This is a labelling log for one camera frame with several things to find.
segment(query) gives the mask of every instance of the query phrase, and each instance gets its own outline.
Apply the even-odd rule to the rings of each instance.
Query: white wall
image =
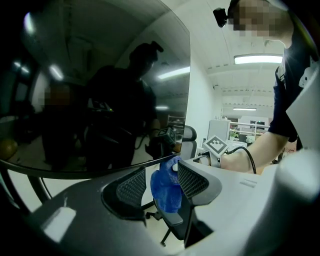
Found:
[[[239,123],[246,123],[246,124],[250,124],[250,121],[264,122],[265,126],[269,125],[269,118],[268,117],[243,115],[238,120]],[[247,126],[247,125],[238,125],[238,128],[240,128],[240,131],[242,131],[242,128],[249,128],[249,126]]]
[[[43,71],[39,72],[39,75],[35,81],[31,104],[34,107],[35,112],[41,112],[43,105],[45,104],[45,91],[49,87],[50,79],[45,75]]]
[[[219,117],[222,102],[215,99],[215,91],[200,65],[195,54],[191,51],[190,86],[185,124],[193,127],[197,133],[197,144],[207,138],[209,121]]]

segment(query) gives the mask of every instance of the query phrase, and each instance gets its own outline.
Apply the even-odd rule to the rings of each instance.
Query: black cable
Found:
[[[230,155],[230,154],[236,152],[237,150],[244,150],[244,151],[247,153],[247,155],[248,155],[248,157],[249,157],[249,159],[250,159],[251,165],[252,165],[253,173],[254,173],[254,174],[257,174],[256,165],[255,165],[254,159],[252,158],[252,155],[250,154],[250,152],[248,151],[248,149],[246,149],[244,146],[238,146],[238,147],[236,147],[234,150],[227,151],[226,154],[227,154],[227,155]]]
[[[141,139],[141,141],[140,141],[140,144],[139,144],[138,147],[135,147],[135,148],[134,148],[135,150],[140,149],[140,147],[141,147],[141,145],[142,145],[142,142],[144,141],[144,139],[145,139],[146,136],[147,136],[147,134],[145,134],[145,135],[142,136],[142,139]]]

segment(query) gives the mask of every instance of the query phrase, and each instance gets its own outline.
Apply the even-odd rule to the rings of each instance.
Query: ceiling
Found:
[[[162,1],[171,7],[168,0]],[[218,27],[213,10],[218,7],[227,10],[229,3],[230,0],[190,0],[172,9],[188,28],[191,50],[200,59],[215,90],[221,90],[223,115],[239,118],[248,113],[234,111],[234,107],[253,107],[257,108],[254,115],[271,118],[278,64],[235,65],[234,56],[282,55],[284,47],[278,41],[265,44],[261,37],[253,37],[250,33],[240,35],[228,26]]]
[[[142,43],[156,41],[163,49],[158,52],[158,61],[143,77],[156,95],[157,105],[168,106],[171,111],[186,112],[189,95],[189,74],[174,79],[158,79],[167,72],[190,67],[190,35],[189,31],[177,16],[169,11],[149,25],[130,44],[118,60],[116,67],[126,68],[129,54]]]

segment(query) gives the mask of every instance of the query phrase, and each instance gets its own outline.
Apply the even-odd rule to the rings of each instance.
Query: office chair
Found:
[[[196,139],[196,130],[191,126],[185,125],[180,153],[180,157],[183,160],[189,160],[196,156]],[[171,232],[178,240],[184,240],[191,213],[191,207],[187,197],[184,194],[182,195],[181,208],[178,210],[177,213],[165,212],[159,209],[158,202],[156,199],[154,199],[153,202],[157,208],[157,212],[147,212],[145,214],[146,219],[150,219],[151,216],[154,217],[157,221],[163,219],[166,225],[168,226],[168,231],[166,232],[160,243],[165,247],[165,241]]]
[[[182,137],[180,157],[182,160],[189,160],[196,156],[197,151],[197,132],[191,126],[185,125]]]

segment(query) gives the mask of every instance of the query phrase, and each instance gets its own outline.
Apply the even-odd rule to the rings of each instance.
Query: black shirt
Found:
[[[87,84],[89,98],[106,102],[117,120],[140,134],[157,118],[156,96],[141,79],[134,81],[126,69],[104,66]]]
[[[308,45],[301,29],[294,24],[292,45],[284,50],[282,64],[275,71],[274,112],[269,132],[289,137],[289,142],[297,140],[297,131],[286,110],[295,101],[311,78],[317,59]]]

